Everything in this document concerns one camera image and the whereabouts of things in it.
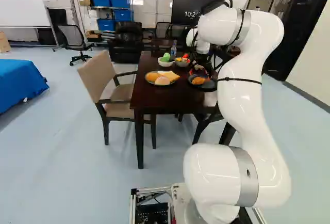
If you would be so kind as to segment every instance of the whiteboard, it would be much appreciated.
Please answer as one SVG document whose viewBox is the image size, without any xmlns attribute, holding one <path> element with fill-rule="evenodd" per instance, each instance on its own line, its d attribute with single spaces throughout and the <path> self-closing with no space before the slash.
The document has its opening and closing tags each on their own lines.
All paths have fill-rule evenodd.
<svg viewBox="0 0 330 224">
<path fill-rule="evenodd" d="M 50 27 L 43 0 L 0 0 L 0 26 Z"/>
</svg>

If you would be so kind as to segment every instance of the blue mattress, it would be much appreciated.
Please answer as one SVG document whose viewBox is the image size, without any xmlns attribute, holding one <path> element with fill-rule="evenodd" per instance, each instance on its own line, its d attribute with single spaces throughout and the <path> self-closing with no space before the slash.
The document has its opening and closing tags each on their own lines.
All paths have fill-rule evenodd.
<svg viewBox="0 0 330 224">
<path fill-rule="evenodd" d="M 0 59 L 0 113 L 48 88 L 32 61 Z"/>
</svg>

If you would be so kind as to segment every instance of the floor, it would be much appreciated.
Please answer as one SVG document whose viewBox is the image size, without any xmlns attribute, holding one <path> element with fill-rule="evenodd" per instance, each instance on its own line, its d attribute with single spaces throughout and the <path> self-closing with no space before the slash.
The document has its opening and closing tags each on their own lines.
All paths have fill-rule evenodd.
<svg viewBox="0 0 330 224">
<path fill-rule="evenodd" d="M 128 197 L 135 187 L 183 181 L 182 162 L 196 128 L 194 117 L 178 123 L 157 118 L 157 149 L 145 127 L 145 169 L 137 169 L 134 126 L 112 122 L 110 146 L 101 119 L 77 68 L 75 51 L 14 48 L 0 58 L 32 60 L 50 89 L 0 116 L 0 223 L 128 223 Z M 136 65 L 119 65 L 118 73 Z M 122 83 L 132 82 L 126 76 Z M 329 223 L 330 115 L 268 76 L 263 77 L 268 125 L 293 179 L 290 200 L 262 210 L 267 223 Z M 211 124 L 200 142 L 217 143 L 225 122 Z M 236 134 L 232 145 L 240 145 Z"/>
</svg>

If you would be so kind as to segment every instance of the monitor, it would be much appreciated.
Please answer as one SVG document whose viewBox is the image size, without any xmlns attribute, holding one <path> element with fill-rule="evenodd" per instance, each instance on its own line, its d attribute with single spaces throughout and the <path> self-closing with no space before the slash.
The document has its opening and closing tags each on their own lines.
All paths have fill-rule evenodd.
<svg viewBox="0 0 330 224">
<path fill-rule="evenodd" d="M 212 0 L 173 0 L 172 24 L 197 25 L 202 6 Z"/>
</svg>

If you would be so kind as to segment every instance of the blue storage bin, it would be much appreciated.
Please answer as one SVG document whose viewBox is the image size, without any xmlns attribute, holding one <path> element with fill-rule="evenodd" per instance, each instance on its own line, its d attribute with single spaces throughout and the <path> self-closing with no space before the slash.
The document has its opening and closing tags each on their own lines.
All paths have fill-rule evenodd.
<svg viewBox="0 0 330 224">
<path fill-rule="evenodd" d="M 114 10 L 114 19 L 116 21 L 131 21 L 131 11 L 128 10 Z"/>
<path fill-rule="evenodd" d="M 99 30 L 114 30 L 114 20 L 98 19 L 97 24 Z"/>
<path fill-rule="evenodd" d="M 94 6 L 110 7 L 110 0 L 93 0 Z"/>
<path fill-rule="evenodd" d="M 129 0 L 111 0 L 112 7 L 129 8 Z"/>
</svg>

